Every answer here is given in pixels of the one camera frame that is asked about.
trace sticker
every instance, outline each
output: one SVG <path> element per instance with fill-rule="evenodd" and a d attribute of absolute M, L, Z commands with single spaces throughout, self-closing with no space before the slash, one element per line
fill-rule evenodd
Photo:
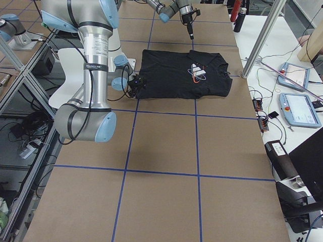
<path fill-rule="evenodd" d="M 272 143 L 272 146 L 274 150 L 276 151 L 277 155 L 285 155 L 285 151 L 283 150 L 283 147 L 280 145 L 280 143 Z"/>
<path fill-rule="evenodd" d="M 107 39 L 88 36 L 84 38 L 84 54 L 107 57 L 109 50 Z"/>

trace white table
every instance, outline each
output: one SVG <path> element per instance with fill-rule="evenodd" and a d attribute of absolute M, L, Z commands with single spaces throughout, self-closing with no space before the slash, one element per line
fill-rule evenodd
<path fill-rule="evenodd" d="M 239 33 L 235 33 L 235 38 L 236 38 L 237 45 L 239 47 L 240 56 L 242 59 L 244 59 L 245 57 L 249 57 L 265 20 L 266 20 L 266 16 L 246 16 L 243 26 L 241 28 L 241 31 Z M 272 31 L 269 34 L 268 39 L 266 40 L 260 52 L 260 56 L 265 57 L 267 55 L 285 54 L 295 49 L 297 45 L 298 45 L 298 41 L 295 38 L 291 29 L 289 28 L 288 24 L 286 23 L 285 19 L 283 17 L 278 17 Z M 292 53 L 292 55 L 289 53 L 284 56 L 266 57 L 263 59 L 263 62 L 275 68 L 276 70 L 279 70 L 282 64 L 287 60 L 290 63 L 296 64 L 302 67 L 306 67 L 306 68 L 311 68 L 312 65 L 310 63 L 301 62 L 298 60 L 297 53 L 299 50 L 300 50 L 300 47 L 298 47 Z M 258 79 L 256 77 L 256 74 L 259 68 L 267 69 L 261 64 L 255 64 L 247 78 L 248 85 L 255 88 L 255 90 L 258 90 L 259 92 L 261 92 L 264 97 L 271 96 L 270 92 L 261 88 L 258 84 Z M 262 86 L 268 88 L 269 90 L 274 90 L 274 95 L 273 95 L 273 100 L 271 105 L 269 106 L 270 99 L 265 98 L 263 99 L 262 106 L 266 111 L 266 113 L 271 113 L 272 111 L 276 111 L 277 113 L 279 113 L 278 118 L 284 125 L 286 129 L 286 134 L 287 134 L 287 141 L 286 141 L 286 144 L 284 145 L 284 148 L 289 153 L 292 150 L 294 150 L 299 144 L 301 144 L 307 138 L 313 135 L 316 131 L 318 131 L 318 129 L 301 128 L 301 127 L 292 127 L 293 131 L 289 129 L 288 128 L 289 124 L 286 122 L 283 116 L 283 113 L 280 109 L 278 97 L 280 93 L 301 93 L 301 92 L 298 92 L 288 87 L 281 86 L 279 84 L 277 84 L 275 87 L 277 74 L 273 74 L 271 72 L 264 71 L 264 70 L 259 70 L 258 76 L 259 76 L 260 84 Z M 314 68 L 310 69 L 309 80 L 314 82 L 321 82 L 321 79 Z M 323 95 L 323 85 L 308 84 L 308 89 L 313 93 L 315 93 L 316 95 Z M 323 124 L 323 113 L 318 113 L 317 115 L 321 123 Z M 281 124 L 279 124 L 279 122 L 276 119 L 273 119 L 271 121 L 282 129 Z M 264 133 L 264 136 L 263 136 L 264 143 L 272 140 L 277 140 L 280 138 L 280 135 L 281 135 L 278 128 L 276 128 L 274 125 L 269 124 L 268 127 L 270 130 Z M 304 190 L 308 192 L 306 188 L 297 190 L 297 191 L 299 192 Z M 289 231 L 289 236 L 291 241 L 296 241 L 298 237 L 304 237 L 303 241 L 305 240 L 306 235 L 302 235 L 301 233 L 296 234 L 292 231 L 289 224 L 286 224 L 286 225 Z M 318 241 L 321 241 L 322 238 L 323 238 L 323 229 L 313 229 L 309 236 L 308 242 L 318 242 Z"/>

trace black cloth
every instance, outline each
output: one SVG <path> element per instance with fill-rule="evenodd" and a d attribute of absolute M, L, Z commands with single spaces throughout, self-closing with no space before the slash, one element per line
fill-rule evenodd
<path fill-rule="evenodd" d="M 206 80 L 193 81 L 188 72 L 192 64 L 206 71 Z M 232 83 L 227 68 L 228 63 L 219 53 L 144 50 L 139 76 L 145 78 L 147 83 L 145 89 L 137 92 L 137 98 L 226 97 Z"/>

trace black bottle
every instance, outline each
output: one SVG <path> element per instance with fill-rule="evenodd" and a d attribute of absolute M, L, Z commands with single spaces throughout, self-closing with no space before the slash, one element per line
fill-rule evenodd
<path fill-rule="evenodd" d="M 246 16 L 246 12 L 247 12 L 246 8 L 241 8 L 240 13 L 238 13 L 237 20 L 234 23 L 235 24 L 234 29 L 233 29 L 234 32 L 236 32 L 236 33 L 240 32 L 244 18 Z"/>

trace white power adapter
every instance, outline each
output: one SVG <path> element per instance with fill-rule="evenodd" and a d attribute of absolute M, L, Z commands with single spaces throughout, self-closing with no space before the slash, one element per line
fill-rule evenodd
<path fill-rule="evenodd" d="M 27 159 L 36 149 L 38 149 L 39 145 L 42 142 L 39 139 L 34 139 L 30 141 L 27 145 L 27 148 L 19 154 L 19 156 L 23 159 Z"/>

